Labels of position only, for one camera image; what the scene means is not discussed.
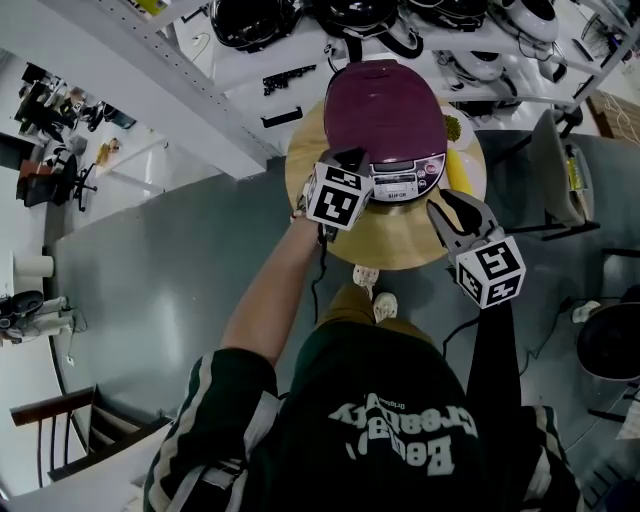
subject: green food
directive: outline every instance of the green food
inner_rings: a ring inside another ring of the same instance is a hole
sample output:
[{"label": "green food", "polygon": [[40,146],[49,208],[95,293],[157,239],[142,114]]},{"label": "green food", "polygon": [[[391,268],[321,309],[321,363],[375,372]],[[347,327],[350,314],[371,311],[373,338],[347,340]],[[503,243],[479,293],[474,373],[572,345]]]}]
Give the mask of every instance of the green food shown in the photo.
[{"label": "green food", "polygon": [[451,142],[457,141],[462,132],[460,121],[453,116],[444,116],[444,122],[447,125],[447,139]]}]

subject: yellow object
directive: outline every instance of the yellow object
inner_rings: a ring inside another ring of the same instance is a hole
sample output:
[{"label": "yellow object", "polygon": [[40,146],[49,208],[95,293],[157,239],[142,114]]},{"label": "yellow object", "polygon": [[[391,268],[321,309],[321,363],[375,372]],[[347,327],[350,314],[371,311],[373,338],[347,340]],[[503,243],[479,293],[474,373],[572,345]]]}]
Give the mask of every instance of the yellow object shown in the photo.
[{"label": "yellow object", "polygon": [[464,168],[462,159],[455,149],[447,150],[447,177],[452,190],[473,195],[471,182],[467,178],[467,171]]},{"label": "yellow object", "polygon": [[167,4],[162,0],[137,0],[137,3],[153,16],[157,16],[167,7]]},{"label": "yellow object", "polygon": [[569,186],[571,190],[583,190],[585,187],[582,183],[582,176],[578,170],[578,162],[574,157],[567,160],[567,167],[569,167]]},{"label": "yellow object", "polygon": [[109,159],[109,146],[101,144],[96,155],[96,165],[104,166]]}]

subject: white sneaker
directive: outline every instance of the white sneaker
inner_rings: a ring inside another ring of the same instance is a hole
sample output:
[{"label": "white sneaker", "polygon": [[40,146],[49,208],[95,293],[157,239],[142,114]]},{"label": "white sneaker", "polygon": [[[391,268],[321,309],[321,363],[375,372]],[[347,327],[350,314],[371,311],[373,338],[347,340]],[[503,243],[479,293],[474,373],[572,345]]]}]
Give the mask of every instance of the white sneaker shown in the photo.
[{"label": "white sneaker", "polygon": [[587,320],[589,320],[589,317],[591,316],[591,312],[594,309],[599,307],[600,307],[599,302],[596,302],[595,300],[590,300],[584,306],[580,306],[579,308],[576,308],[573,310],[573,312],[571,313],[571,321],[574,324],[583,324]]},{"label": "white sneaker", "polygon": [[373,301],[373,314],[376,323],[379,324],[385,318],[395,318],[398,316],[398,299],[393,293],[383,292],[376,296]]},{"label": "white sneaker", "polygon": [[363,267],[356,265],[353,268],[353,282],[360,288],[364,288],[369,296],[369,299],[373,299],[373,286],[378,281],[380,271],[377,268]]}]

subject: metal shelf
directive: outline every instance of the metal shelf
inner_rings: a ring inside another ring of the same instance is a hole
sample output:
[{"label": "metal shelf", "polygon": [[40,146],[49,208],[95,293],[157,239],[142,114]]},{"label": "metal shelf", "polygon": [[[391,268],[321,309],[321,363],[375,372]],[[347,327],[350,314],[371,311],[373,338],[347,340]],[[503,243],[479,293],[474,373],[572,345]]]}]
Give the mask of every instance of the metal shelf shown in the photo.
[{"label": "metal shelf", "polygon": [[[371,58],[396,58],[391,53],[380,53]],[[524,102],[573,106],[573,94],[578,88],[579,81],[584,77],[574,72],[567,75],[559,84],[553,84],[542,78],[537,65],[531,59],[508,56],[505,65],[509,70],[518,96],[513,98],[508,87],[496,82],[489,85],[474,87],[465,84],[463,89],[454,91],[451,84],[457,83],[452,71],[436,62],[432,52],[423,55],[417,61],[402,60],[400,62],[418,72],[430,85],[434,93],[449,102],[457,101],[498,101],[517,99]],[[338,68],[346,65],[346,59],[335,61]],[[311,110],[319,101],[324,99],[327,86],[333,71],[328,64],[318,65],[315,71],[300,78],[289,81],[289,87],[275,91],[270,96],[263,95],[262,80],[254,80],[242,84],[225,93],[229,102],[243,116],[244,124],[263,140],[273,144],[286,153],[291,137],[300,121],[292,121],[272,128],[264,128],[262,117],[273,117],[294,111],[300,107],[303,114]]]},{"label": "metal shelf", "polygon": [[211,0],[171,0],[169,5],[165,7],[160,14],[154,16],[147,22],[146,34],[152,34],[163,29],[169,23],[173,23],[180,16],[186,16],[197,11],[203,5]]},{"label": "metal shelf", "polygon": [[600,17],[610,23],[618,27],[625,35],[629,35],[632,32],[632,28],[629,25],[629,22],[624,18],[621,13],[613,12],[608,6],[607,3],[603,0],[579,0],[580,5],[584,5],[588,7],[596,14],[599,14]]},{"label": "metal shelf", "polygon": [[[412,16],[412,22],[420,31],[425,47],[423,55],[413,61],[417,62],[418,66],[422,60],[431,58],[429,50],[476,50],[519,57],[534,55],[534,50],[526,42],[519,42],[490,18],[485,19],[480,30],[469,33],[429,25],[415,15]],[[568,67],[598,75],[601,72],[600,66],[596,62],[589,62],[575,48],[571,41],[573,37],[574,34],[571,33],[570,28],[564,27],[557,41],[560,52],[551,55],[550,62],[562,62],[564,56]],[[304,18],[289,37],[253,54],[239,52],[216,41],[212,73],[214,85],[220,91],[227,91],[243,83],[324,62],[326,61],[324,49],[329,41],[329,36],[320,25],[309,18]],[[377,39],[363,42],[363,54],[366,59],[387,51]],[[403,60],[403,62],[409,65],[412,61]]]}]

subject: desk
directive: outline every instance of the desk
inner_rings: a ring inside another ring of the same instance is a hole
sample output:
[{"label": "desk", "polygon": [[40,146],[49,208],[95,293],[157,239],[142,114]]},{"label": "desk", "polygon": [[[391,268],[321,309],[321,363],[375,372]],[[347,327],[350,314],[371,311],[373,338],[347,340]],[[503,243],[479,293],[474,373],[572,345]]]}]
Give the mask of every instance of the desk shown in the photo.
[{"label": "desk", "polygon": [[[441,106],[448,105],[438,101]],[[304,117],[289,145],[285,183],[292,207],[313,165],[328,148],[323,118],[324,101],[321,101]],[[486,181],[482,148],[475,134],[473,138],[465,153],[481,164]],[[441,258],[447,251],[427,216],[427,199],[439,204],[452,221],[458,223],[454,211],[440,196],[439,186],[426,196],[399,206],[369,203],[353,229],[339,232],[336,241],[328,244],[329,252],[350,263],[380,270],[419,267]],[[479,199],[484,199],[484,190],[481,195]]]}]

